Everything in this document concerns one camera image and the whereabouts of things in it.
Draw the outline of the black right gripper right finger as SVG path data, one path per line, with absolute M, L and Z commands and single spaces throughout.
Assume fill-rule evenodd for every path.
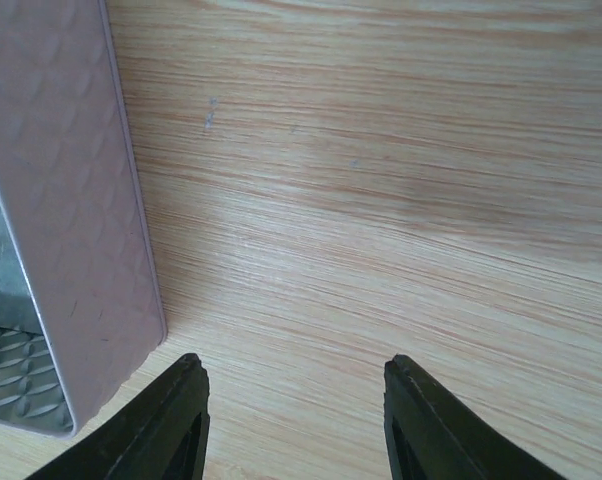
M 384 431 L 394 479 L 560 479 L 407 355 L 384 367 Z

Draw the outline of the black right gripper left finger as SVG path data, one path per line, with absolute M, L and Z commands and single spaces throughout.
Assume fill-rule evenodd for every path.
M 187 353 L 82 441 L 32 479 L 201 479 L 210 385 Z

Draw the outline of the pink metal tin tray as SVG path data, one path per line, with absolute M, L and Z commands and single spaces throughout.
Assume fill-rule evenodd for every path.
M 0 1 L 0 423 L 74 436 L 167 335 L 102 1 Z

